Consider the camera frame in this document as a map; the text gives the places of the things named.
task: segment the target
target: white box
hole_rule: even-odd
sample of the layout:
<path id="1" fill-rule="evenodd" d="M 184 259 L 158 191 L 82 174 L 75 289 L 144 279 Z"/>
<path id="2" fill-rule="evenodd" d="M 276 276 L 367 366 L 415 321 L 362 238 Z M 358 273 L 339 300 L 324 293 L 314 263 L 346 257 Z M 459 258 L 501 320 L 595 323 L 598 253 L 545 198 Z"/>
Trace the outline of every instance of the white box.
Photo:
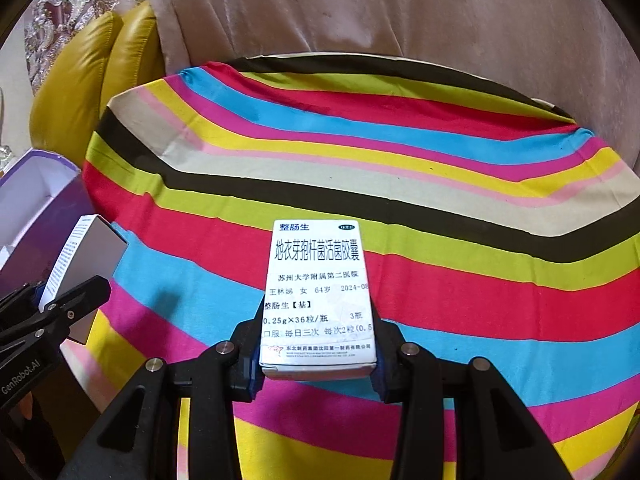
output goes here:
<path id="1" fill-rule="evenodd" d="M 359 378 L 376 367 L 358 222 L 274 223 L 260 366 L 289 380 Z"/>
<path id="2" fill-rule="evenodd" d="M 127 242 L 100 215 L 81 216 L 47 280 L 39 308 L 93 276 L 111 279 Z M 71 326 L 69 339 L 85 344 L 96 310 Z"/>

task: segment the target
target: striped tablecloth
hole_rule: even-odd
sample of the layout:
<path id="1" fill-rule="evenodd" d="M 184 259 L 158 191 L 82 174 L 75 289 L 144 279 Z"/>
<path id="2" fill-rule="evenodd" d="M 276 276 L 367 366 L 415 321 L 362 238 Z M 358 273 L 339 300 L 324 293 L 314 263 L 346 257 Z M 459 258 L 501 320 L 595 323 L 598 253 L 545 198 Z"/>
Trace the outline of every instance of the striped tablecloth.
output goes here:
<path id="1" fill-rule="evenodd" d="M 275 219 L 350 218 L 381 316 L 439 357 L 491 359 L 575 478 L 625 434 L 640 181 L 517 92 L 374 56 L 211 62 L 114 98 L 83 174 L 129 242 L 89 343 L 63 345 L 100 408 L 145 358 L 197 356 L 254 315 Z M 388 478 L 400 407 L 367 380 L 267 380 L 234 408 L 247 479 Z M 448 402 L 445 454 L 453 479 Z"/>

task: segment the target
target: beige fabric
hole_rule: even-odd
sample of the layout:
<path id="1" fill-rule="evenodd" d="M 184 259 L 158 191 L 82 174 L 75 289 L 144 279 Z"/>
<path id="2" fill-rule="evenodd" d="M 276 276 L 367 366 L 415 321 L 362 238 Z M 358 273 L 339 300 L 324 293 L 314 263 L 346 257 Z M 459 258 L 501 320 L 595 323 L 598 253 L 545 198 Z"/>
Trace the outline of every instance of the beige fabric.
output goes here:
<path id="1" fill-rule="evenodd" d="M 640 153 L 640 62 L 600 0 L 170 1 L 182 38 L 162 46 L 189 57 L 176 68 L 288 52 L 421 59 L 564 108 L 632 167 Z"/>

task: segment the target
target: metal screw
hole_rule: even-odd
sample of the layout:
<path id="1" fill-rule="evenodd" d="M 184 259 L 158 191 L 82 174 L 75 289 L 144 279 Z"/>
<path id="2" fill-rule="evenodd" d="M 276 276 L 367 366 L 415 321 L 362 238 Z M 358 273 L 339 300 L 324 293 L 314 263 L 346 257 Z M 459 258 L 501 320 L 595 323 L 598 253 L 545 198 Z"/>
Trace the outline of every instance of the metal screw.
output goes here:
<path id="1" fill-rule="evenodd" d="M 485 359 L 484 357 L 476 357 L 473 360 L 472 365 L 479 372 L 485 372 L 489 368 L 491 368 L 491 363 L 487 359 Z"/>
<path id="2" fill-rule="evenodd" d="M 216 345 L 216 352 L 221 355 L 231 354 L 231 352 L 233 352 L 235 348 L 236 345 L 234 345 L 231 341 L 220 341 Z"/>
<path id="3" fill-rule="evenodd" d="M 402 343 L 400 351 L 404 355 L 416 355 L 420 351 L 420 347 L 416 343 Z"/>
<path id="4" fill-rule="evenodd" d="M 145 363 L 145 368 L 150 372 L 157 372 L 160 368 L 162 368 L 162 359 L 152 357 Z"/>

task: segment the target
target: yellow chair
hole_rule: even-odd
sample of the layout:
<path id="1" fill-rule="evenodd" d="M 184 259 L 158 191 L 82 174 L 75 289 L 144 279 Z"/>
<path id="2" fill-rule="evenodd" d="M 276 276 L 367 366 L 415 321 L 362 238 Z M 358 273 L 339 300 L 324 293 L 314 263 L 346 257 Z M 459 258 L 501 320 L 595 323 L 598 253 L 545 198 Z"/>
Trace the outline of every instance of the yellow chair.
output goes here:
<path id="1" fill-rule="evenodd" d="M 109 100 L 164 76 L 156 17 L 143 2 L 95 18 L 60 52 L 31 108 L 31 143 L 82 167 Z"/>

